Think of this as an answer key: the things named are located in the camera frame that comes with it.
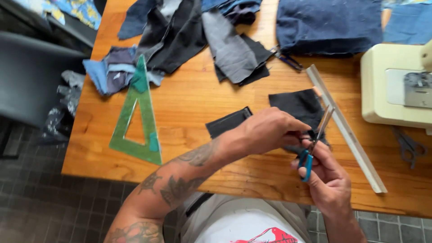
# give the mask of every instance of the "left hand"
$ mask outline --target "left hand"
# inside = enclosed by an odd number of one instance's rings
[[[243,143],[245,155],[261,154],[286,145],[299,145],[301,131],[311,127],[271,107],[249,117],[230,132]]]

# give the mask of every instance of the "cream sewing machine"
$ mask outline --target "cream sewing machine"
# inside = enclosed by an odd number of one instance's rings
[[[361,59],[362,116],[367,122],[432,131],[432,41],[378,44]]]

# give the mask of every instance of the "patterned fabric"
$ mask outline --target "patterned fabric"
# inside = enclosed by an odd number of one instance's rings
[[[396,5],[412,3],[432,4],[432,0],[383,0],[381,2],[381,9],[393,9]]]
[[[14,0],[24,8],[33,11],[46,19],[47,13],[50,13],[58,22],[64,25],[64,14],[58,9],[55,4],[49,0]]]
[[[93,0],[51,0],[62,11],[78,18],[88,27],[98,30],[101,23],[99,14]]]

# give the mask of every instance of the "white t-shirt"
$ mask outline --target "white t-shirt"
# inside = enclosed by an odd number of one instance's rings
[[[213,195],[189,218],[179,210],[182,243],[309,243],[297,204]]]

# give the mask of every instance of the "wooden table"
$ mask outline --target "wooden table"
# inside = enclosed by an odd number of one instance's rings
[[[99,27],[92,59],[100,60],[112,45],[131,46],[140,37],[119,41],[117,32],[126,10],[135,0],[109,0]],[[252,26],[240,26],[266,48],[276,44],[277,0],[265,0]],[[390,126],[367,123],[361,115],[359,58],[296,58],[305,67],[315,64],[358,140],[382,178],[388,193],[375,194],[350,149],[333,122],[327,138],[333,153],[352,179],[352,204],[357,210],[432,218],[432,152],[417,160],[415,169],[400,158],[399,144]],[[162,85],[152,87],[152,101],[162,160],[166,162],[210,141],[204,126],[231,112],[249,106],[252,112],[269,107],[268,94],[293,92],[312,87],[305,72],[297,73],[278,59],[267,64],[270,76],[244,87],[219,83],[210,51],[205,48],[183,64]],[[121,181],[141,182],[158,166],[108,147],[126,91],[102,98],[87,77],[76,113],[62,173]],[[139,116],[130,126],[131,136],[142,136]],[[406,128],[415,140],[430,144],[432,137],[422,129]],[[294,155],[282,149],[254,155],[225,166],[200,188],[203,192],[244,197],[286,200],[312,204],[308,186],[289,169]]]

